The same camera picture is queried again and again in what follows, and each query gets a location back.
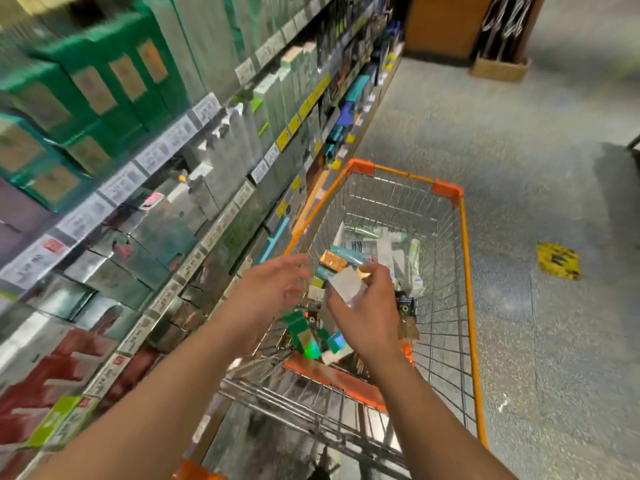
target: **wire basket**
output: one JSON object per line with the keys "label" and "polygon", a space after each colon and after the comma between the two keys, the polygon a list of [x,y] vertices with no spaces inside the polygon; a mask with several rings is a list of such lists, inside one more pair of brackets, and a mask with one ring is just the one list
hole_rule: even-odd
{"label": "wire basket", "polygon": [[[312,269],[340,225],[386,226],[420,240],[415,368],[486,446],[462,190],[360,160],[349,161],[287,252]],[[222,393],[393,478],[409,473],[377,387],[292,351],[277,321]]]}

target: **person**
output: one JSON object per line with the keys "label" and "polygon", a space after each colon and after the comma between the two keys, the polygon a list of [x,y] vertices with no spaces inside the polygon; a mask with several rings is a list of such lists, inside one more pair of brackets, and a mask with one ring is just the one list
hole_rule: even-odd
{"label": "person", "polygon": [[[29,480],[171,478],[229,365],[250,353],[280,310],[297,304],[307,263],[306,255],[287,255],[247,270],[210,321]],[[515,479],[402,353],[388,269],[362,270],[371,275],[359,304],[350,308],[331,293],[328,305],[380,388],[412,478]]]}

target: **yellow floor sticker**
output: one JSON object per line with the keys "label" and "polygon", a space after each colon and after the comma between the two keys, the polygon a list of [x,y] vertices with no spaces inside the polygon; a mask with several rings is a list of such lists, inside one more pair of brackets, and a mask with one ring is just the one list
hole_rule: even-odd
{"label": "yellow floor sticker", "polygon": [[566,280],[580,280],[580,262],[574,250],[551,242],[539,242],[536,250],[542,271]]}

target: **person's left arm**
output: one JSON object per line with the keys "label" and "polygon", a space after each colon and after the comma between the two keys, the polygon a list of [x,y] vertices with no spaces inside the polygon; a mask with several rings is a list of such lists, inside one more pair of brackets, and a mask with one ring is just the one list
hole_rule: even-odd
{"label": "person's left arm", "polygon": [[29,480],[169,479],[234,359],[297,304],[306,255],[251,268],[212,319]]}

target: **hand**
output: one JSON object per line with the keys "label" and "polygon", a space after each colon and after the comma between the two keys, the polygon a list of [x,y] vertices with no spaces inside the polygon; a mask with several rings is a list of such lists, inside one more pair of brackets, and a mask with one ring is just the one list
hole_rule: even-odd
{"label": "hand", "polygon": [[238,352],[251,347],[280,311],[298,304],[311,273],[306,254],[280,256],[249,268],[214,318]]}
{"label": "hand", "polygon": [[348,307],[340,295],[331,290],[328,305],[347,343],[365,363],[370,363],[376,357],[400,352],[400,315],[388,268],[381,264],[366,264],[360,270],[371,275],[364,279],[369,288],[358,304]]}

